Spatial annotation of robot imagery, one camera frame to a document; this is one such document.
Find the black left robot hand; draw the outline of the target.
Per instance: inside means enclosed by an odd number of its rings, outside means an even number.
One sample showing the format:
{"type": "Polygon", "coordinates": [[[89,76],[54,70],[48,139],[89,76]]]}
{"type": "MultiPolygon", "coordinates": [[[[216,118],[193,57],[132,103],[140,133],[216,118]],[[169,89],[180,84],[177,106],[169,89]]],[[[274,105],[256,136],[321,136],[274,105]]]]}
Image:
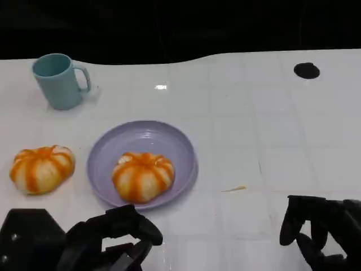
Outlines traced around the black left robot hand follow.
{"type": "Polygon", "coordinates": [[[67,233],[67,244],[56,270],[142,270],[141,264],[163,236],[132,204],[109,209],[105,214],[81,221],[67,233]],[[126,235],[139,239],[102,250],[105,238],[126,235]]]}

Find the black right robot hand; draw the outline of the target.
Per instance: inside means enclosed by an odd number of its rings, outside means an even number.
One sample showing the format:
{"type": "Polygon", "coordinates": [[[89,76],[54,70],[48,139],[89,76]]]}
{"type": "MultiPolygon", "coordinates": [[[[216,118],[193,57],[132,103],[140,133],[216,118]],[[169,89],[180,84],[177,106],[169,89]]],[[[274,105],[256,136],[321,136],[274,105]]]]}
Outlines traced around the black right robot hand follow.
{"type": "Polygon", "coordinates": [[[290,195],[279,241],[296,241],[312,270],[360,270],[360,201],[290,195]],[[346,256],[322,252],[329,234],[346,256]]]}

